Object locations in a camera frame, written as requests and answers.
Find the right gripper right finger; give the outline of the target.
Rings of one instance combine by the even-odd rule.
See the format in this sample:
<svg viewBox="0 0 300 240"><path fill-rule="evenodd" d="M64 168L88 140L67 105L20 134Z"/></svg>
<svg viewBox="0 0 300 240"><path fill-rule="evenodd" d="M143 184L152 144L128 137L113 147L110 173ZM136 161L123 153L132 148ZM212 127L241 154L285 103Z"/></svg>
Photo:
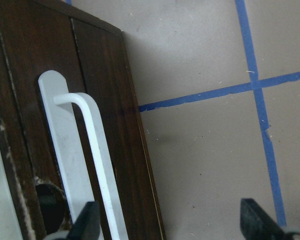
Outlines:
<svg viewBox="0 0 300 240"><path fill-rule="evenodd" d="M240 200L240 231L245 240L287 240L283 229L253 198Z"/></svg>

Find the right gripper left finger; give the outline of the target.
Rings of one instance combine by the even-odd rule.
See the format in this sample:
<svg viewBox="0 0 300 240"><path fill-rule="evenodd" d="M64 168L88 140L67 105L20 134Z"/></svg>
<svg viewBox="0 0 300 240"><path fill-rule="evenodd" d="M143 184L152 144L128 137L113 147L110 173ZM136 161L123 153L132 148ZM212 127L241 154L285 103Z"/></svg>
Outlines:
<svg viewBox="0 0 300 240"><path fill-rule="evenodd" d="M67 240L98 240L100 236L100 206L88 201L66 236Z"/></svg>

